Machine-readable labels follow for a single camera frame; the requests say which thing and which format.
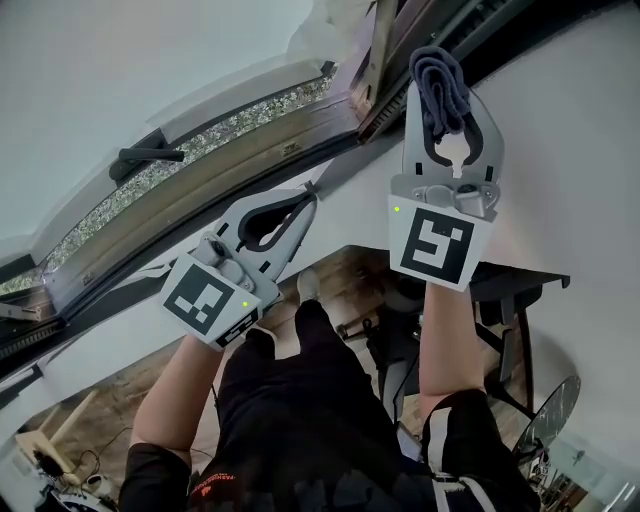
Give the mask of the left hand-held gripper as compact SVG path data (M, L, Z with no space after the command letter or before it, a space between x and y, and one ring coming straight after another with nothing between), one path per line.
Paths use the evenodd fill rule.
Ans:
M276 280L300 247L316 204L314 194L299 189L234 202L217 235L205 233L175 261L159 294L162 310L187 333L224 350L278 299Z

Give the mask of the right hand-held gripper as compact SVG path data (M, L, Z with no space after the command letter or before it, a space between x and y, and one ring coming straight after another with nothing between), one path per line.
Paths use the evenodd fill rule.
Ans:
M469 101L463 135L470 152L461 176L452 179L452 162L436 152L420 91L410 83L404 174L392 178L388 196L391 268L456 291L469 285L491 238L504 161L504 139L493 117L473 91Z

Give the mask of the dark grey cloth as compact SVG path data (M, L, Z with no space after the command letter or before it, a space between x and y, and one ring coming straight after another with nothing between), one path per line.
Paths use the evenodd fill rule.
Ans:
M471 104L460 64L444 49L425 46L412 53L409 71L419 91L424 126L437 139L461 133Z

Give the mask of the person's right forearm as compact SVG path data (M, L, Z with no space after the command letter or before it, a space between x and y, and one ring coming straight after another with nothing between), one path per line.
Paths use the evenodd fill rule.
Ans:
M419 394L428 415L447 396L484 388L484 363L470 292L426 286L419 348Z

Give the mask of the metal window hinge stay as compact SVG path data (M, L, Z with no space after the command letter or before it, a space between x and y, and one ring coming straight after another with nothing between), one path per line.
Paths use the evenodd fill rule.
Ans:
M41 309L39 307L24 307L0 302L0 318L39 322L41 320Z
M377 101L384 71L389 40L396 19L398 0L377 0L369 61L363 80L366 85L366 104Z

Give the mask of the frosted glass window sash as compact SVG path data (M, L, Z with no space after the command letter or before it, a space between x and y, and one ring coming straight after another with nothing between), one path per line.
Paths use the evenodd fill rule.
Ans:
M287 55L313 0L0 0L0 282L31 270L57 206L147 122Z

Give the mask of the person's right white shoe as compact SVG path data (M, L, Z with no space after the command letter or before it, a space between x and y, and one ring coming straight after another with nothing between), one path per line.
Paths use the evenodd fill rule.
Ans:
M309 300L319 300L320 281L316 271L312 267L308 267L299 273L296 287L300 303Z

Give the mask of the dark metal floor fixture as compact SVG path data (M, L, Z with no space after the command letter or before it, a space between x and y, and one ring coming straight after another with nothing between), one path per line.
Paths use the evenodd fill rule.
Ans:
M368 317L365 317L361 321L359 328L350 331L350 327L351 324L339 324L335 328L336 333L344 342L352 342L356 339L368 339L378 330L378 325Z

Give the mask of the black chair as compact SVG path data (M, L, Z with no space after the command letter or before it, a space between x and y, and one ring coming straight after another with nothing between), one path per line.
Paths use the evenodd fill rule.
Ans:
M527 308L537 302L547 283L559 281L566 289L571 277L482 262L470 283L477 336L500 356L500 366L485 378L490 396L501 400L526 417L533 418L533 361ZM524 365L525 398L521 404L506 389L516 365L520 346Z

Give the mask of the person's black clothing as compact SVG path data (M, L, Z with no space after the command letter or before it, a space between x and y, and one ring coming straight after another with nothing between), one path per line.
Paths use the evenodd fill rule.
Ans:
M190 464L130 445L120 512L539 512L484 391L444 398L412 461L321 304L302 303L295 327L295 356L244 341L222 359Z

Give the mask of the grey metal stand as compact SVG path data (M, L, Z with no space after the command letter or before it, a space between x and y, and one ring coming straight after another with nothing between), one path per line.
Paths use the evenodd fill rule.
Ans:
M417 366L401 360L380 370L378 388L379 398L393 423L419 437L422 421Z

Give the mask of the light wooden stool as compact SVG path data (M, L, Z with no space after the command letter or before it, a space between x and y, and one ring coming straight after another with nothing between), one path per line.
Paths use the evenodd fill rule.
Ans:
M78 465L73 466L66 455L58 448L64 437L78 422L80 417L98 396L99 390L92 389L87 396L70 412L68 417L61 423L58 429L47 436L45 429L49 426L55 416L61 411L62 404L56 405L49 413L44 422L36 429L25 433L17 433L14 439L23 454L36 464L36 454L41 453L49 456L62 470L62 479L71 485L79 486L81 479L77 475Z

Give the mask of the round glass table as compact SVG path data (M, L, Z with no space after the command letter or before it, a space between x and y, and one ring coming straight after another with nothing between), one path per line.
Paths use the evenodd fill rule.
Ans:
M512 453L520 465L548 450L566 425L579 397L581 379L567 377L531 417Z

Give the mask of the white and black machine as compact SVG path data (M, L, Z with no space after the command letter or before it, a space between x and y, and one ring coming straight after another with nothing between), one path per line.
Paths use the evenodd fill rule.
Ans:
M98 479L96 485L72 485L58 478L48 486L47 492L65 512L119 512L109 489L103 487L107 481L100 475L95 475L95 478Z

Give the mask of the small black gadget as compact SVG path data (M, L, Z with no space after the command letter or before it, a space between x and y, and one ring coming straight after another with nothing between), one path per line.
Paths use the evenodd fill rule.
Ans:
M58 462L40 450L35 450L33 456L36 461L36 466L41 469L45 474L52 478L59 478L64 475L64 471Z

